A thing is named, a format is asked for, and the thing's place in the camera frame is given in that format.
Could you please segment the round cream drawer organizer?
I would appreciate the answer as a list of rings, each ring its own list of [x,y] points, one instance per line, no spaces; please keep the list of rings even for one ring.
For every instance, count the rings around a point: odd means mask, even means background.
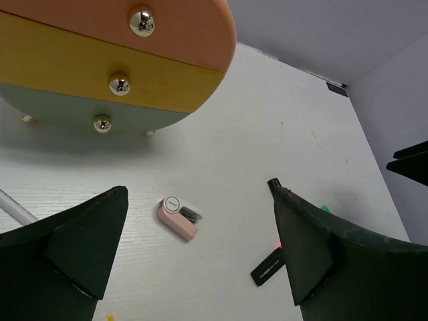
[[[206,103],[236,44],[226,1],[2,1],[1,97],[24,122],[154,132]]]

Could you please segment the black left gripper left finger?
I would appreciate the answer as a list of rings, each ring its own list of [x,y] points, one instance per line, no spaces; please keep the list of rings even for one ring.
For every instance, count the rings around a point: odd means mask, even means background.
[[[113,187],[1,234],[2,320],[91,320],[103,299],[128,211]]]

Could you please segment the pale yellow white marker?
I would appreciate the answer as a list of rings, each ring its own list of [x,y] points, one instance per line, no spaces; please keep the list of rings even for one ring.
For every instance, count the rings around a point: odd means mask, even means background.
[[[21,225],[29,225],[38,220],[37,217],[31,214],[3,190],[0,190],[0,207]]]

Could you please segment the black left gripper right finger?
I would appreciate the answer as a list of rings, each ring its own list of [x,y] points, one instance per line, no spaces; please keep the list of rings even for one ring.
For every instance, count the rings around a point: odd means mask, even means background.
[[[274,213],[305,320],[426,320],[427,247],[375,233],[286,188]]]

